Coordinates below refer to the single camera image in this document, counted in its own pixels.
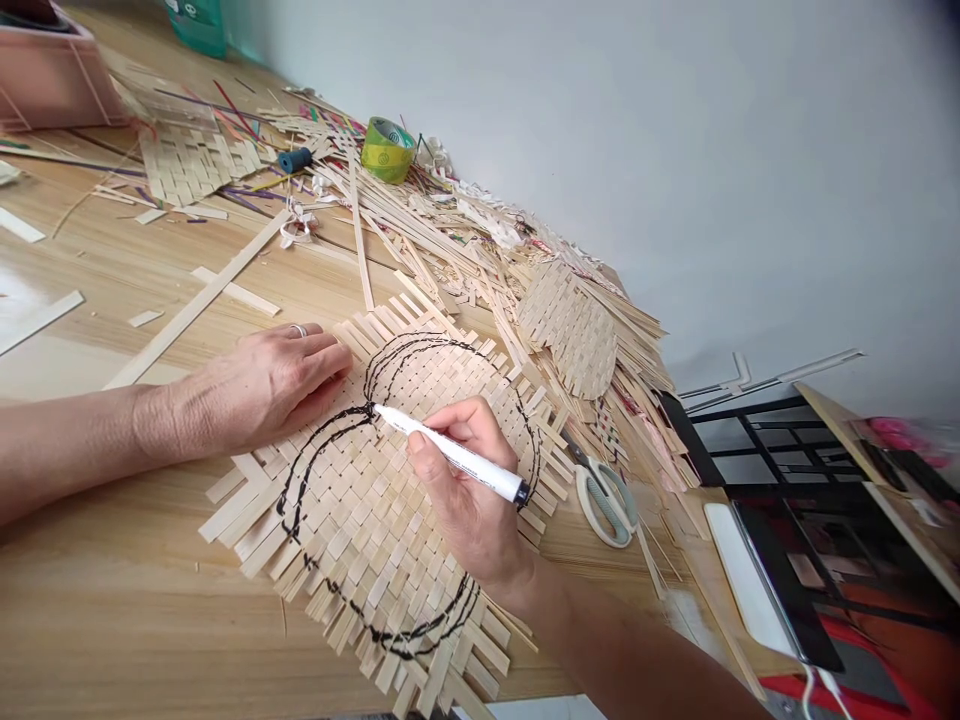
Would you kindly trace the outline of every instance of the white scissors handle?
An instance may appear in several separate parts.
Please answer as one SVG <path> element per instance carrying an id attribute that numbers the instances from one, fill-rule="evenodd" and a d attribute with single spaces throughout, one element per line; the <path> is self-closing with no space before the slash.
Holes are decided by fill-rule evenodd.
<path id="1" fill-rule="evenodd" d="M 583 465 L 578 465 L 576 468 L 577 496 L 580 499 L 583 514 L 603 542 L 610 547 L 625 548 L 633 539 L 640 521 L 633 496 L 612 470 L 601 465 L 594 458 L 587 458 L 587 461 L 590 464 L 589 468 Z M 600 522 L 591 498 L 613 527 L 614 535 L 607 532 Z"/>

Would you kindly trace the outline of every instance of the finger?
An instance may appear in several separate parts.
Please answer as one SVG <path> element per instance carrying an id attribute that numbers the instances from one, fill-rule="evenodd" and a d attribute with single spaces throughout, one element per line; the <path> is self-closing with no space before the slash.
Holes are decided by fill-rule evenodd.
<path id="1" fill-rule="evenodd" d="M 442 515 L 453 511 L 454 493 L 461 488 L 450 473 L 450 464 L 430 438 L 412 432 L 407 438 L 407 456 L 413 471 L 426 488 L 434 508 Z"/>
<path id="2" fill-rule="evenodd" d="M 313 392 L 332 377 L 346 377 L 353 367 L 353 354 L 346 345 L 336 343 L 307 355 L 301 362 L 307 368 L 304 386 L 307 392 Z"/>
<path id="3" fill-rule="evenodd" d="M 290 346 L 304 356 L 318 353 L 324 348 L 336 345 L 337 339 L 330 333 L 318 333 L 316 335 L 307 335 L 305 338 L 297 337 Z"/>
<path id="4" fill-rule="evenodd" d="M 287 416 L 281 429 L 281 437 L 299 430 L 304 425 L 319 420 L 336 402 L 337 395 L 343 389 L 346 377 L 333 377 L 307 395 Z"/>
<path id="5" fill-rule="evenodd" d="M 323 328 L 317 325 L 317 323 L 303 323 L 300 327 L 307 332 L 307 335 L 319 335 L 323 332 Z M 246 345 L 251 340 L 262 340 L 265 338 L 299 339 L 300 331 L 290 324 L 278 325 L 277 327 L 272 327 L 267 330 L 260 330 L 259 332 L 244 335 L 237 340 L 237 345 Z"/>
<path id="6" fill-rule="evenodd" d="M 303 331 L 306 335 L 301 334 L 300 328 L 303 328 Z M 283 337 L 290 338 L 291 340 L 300 340 L 301 338 L 306 339 L 311 335 L 320 335 L 323 333 L 323 328 L 317 325 L 317 323 L 298 323 L 296 325 L 287 325 L 286 329 L 277 328 L 281 330 Z"/>
<path id="7" fill-rule="evenodd" d="M 482 397 L 472 397 L 439 410 L 424 423 L 442 430 L 474 452 L 496 447 L 506 442 L 500 423 Z"/>
<path id="8" fill-rule="evenodd" d="M 427 427 L 448 428 L 454 424 L 464 424 L 477 437 L 499 434 L 500 426 L 493 410 L 479 395 L 447 405 L 423 421 Z"/>

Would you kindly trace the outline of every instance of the pink box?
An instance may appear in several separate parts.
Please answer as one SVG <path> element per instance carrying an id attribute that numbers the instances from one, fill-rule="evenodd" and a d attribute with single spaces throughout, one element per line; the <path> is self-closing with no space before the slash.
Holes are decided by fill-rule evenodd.
<path id="1" fill-rule="evenodd" d="M 0 25 L 0 131 L 127 124 L 93 35 L 53 8 L 73 33 Z"/>

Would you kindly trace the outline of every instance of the blue spool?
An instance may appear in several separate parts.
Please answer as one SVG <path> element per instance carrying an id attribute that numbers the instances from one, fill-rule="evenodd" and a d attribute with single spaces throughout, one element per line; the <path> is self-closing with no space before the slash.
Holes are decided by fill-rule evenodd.
<path id="1" fill-rule="evenodd" d="M 308 148 L 297 148 L 290 152 L 280 153 L 280 169 L 287 175 L 303 170 L 313 160 L 313 155 Z"/>

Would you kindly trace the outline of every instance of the wrist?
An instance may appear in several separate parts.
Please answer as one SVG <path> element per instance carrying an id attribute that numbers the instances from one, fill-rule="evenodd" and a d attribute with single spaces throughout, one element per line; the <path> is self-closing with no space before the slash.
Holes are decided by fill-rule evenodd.
<path id="1" fill-rule="evenodd" d="M 487 595 L 512 615 L 524 619 L 537 594 L 538 565 L 540 558 L 535 553 L 523 549 L 517 567 L 504 580 L 484 585 Z"/>
<path id="2" fill-rule="evenodd" d="M 157 466 L 195 460 L 200 457 L 183 431 L 187 409 L 177 400 L 177 386 L 135 385 L 133 406 L 134 438 L 143 455 Z"/>

